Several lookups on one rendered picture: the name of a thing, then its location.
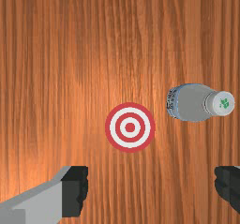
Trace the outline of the clear plastic bottle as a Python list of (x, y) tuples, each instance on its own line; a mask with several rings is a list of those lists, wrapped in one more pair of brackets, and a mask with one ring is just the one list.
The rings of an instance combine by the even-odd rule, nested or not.
[(172, 88), (167, 94), (169, 116), (181, 121), (201, 122), (213, 116), (229, 115), (234, 109), (230, 92), (216, 91), (199, 83), (186, 83)]

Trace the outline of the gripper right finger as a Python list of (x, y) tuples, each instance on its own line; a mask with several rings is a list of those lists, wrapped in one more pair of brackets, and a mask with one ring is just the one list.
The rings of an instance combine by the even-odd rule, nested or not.
[(240, 166), (215, 167), (217, 194), (240, 215)]

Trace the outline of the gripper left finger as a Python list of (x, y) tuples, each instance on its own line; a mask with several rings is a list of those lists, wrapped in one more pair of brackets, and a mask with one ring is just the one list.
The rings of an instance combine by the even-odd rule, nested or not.
[(52, 180), (0, 203), (0, 224), (58, 224), (78, 217), (88, 192), (88, 168), (65, 166)]

